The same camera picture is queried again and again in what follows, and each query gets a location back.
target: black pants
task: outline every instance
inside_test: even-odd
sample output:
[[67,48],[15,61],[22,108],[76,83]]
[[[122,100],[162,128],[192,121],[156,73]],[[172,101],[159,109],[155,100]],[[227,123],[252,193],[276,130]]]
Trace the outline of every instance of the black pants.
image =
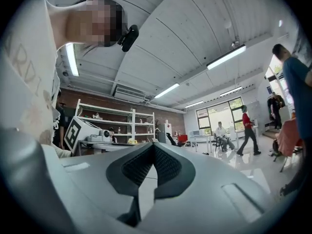
[[252,138],[253,140],[253,151],[257,152],[258,151],[258,145],[257,145],[257,140],[255,138],[254,132],[251,128],[245,128],[245,141],[244,143],[241,145],[241,147],[239,148],[239,150],[237,151],[238,154],[242,154],[244,147],[246,146],[248,139]]
[[275,115],[275,128],[279,127],[280,129],[282,128],[282,120],[281,120],[281,116],[279,115],[279,111],[273,111],[274,115]]
[[293,179],[289,184],[285,186],[284,195],[287,195],[300,188],[308,173],[311,171],[311,162],[312,162],[312,137],[304,139],[304,148],[303,148],[303,162],[299,167],[298,172],[295,174]]

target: red shirt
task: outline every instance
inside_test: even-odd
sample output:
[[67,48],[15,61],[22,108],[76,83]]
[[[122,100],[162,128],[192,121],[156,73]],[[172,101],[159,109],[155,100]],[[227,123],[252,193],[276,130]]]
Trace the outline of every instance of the red shirt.
[[246,113],[243,113],[243,124],[245,128],[250,128],[250,129],[252,128],[252,123]]

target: floor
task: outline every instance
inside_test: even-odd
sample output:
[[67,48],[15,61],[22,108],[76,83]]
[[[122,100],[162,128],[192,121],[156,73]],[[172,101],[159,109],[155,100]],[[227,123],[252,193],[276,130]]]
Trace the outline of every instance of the floor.
[[[276,202],[280,200],[279,190],[287,184],[295,175],[298,164],[300,162],[301,154],[293,155],[288,158],[283,172],[280,170],[284,164],[285,157],[278,157],[276,162],[273,162],[274,157],[270,157],[270,149],[272,148],[273,140],[271,138],[260,136],[259,137],[259,150],[262,152],[258,156],[253,155],[253,142],[251,139],[248,141],[243,154],[244,156],[236,155],[235,151],[228,149],[227,152],[222,152],[221,148],[215,152],[208,152],[210,156],[218,158],[226,162],[228,165],[241,171],[248,178],[258,183],[267,193],[271,194]],[[190,152],[195,152],[195,147],[184,147]],[[207,144],[199,143],[197,151],[200,153],[207,152]],[[154,167],[148,173],[146,179],[143,181],[139,189],[139,204],[141,210],[141,217],[148,213],[154,203],[154,189],[157,187],[157,173]]]

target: white shirt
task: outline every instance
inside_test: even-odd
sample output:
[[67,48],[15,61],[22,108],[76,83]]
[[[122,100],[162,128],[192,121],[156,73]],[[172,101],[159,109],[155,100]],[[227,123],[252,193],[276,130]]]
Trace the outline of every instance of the white shirt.
[[0,125],[19,128],[51,145],[59,78],[46,0],[27,0],[3,36],[0,51]]
[[215,130],[215,134],[217,135],[217,136],[224,136],[224,135],[226,135],[226,131],[225,131],[225,129],[224,129],[224,127],[217,127],[216,128],[216,130]]

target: woman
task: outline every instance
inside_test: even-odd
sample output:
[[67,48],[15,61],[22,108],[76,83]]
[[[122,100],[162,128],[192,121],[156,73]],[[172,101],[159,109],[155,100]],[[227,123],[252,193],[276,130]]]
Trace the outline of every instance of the woman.
[[254,132],[252,130],[252,123],[247,115],[247,107],[245,105],[243,105],[242,107],[242,111],[243,111],[243,124],[245,127],[245,141],[244,143],[241,145],[241,147],[239,148],[239,150],[237,151],[237,154],[240,156],[243,156],[243,149],[246,146],[249,137],[252,138],[253,140],[253,155],[258,155],[261,152],[259,152],[258,150],[258,145],[257,145],[257,140],[256,137],[254,135]]

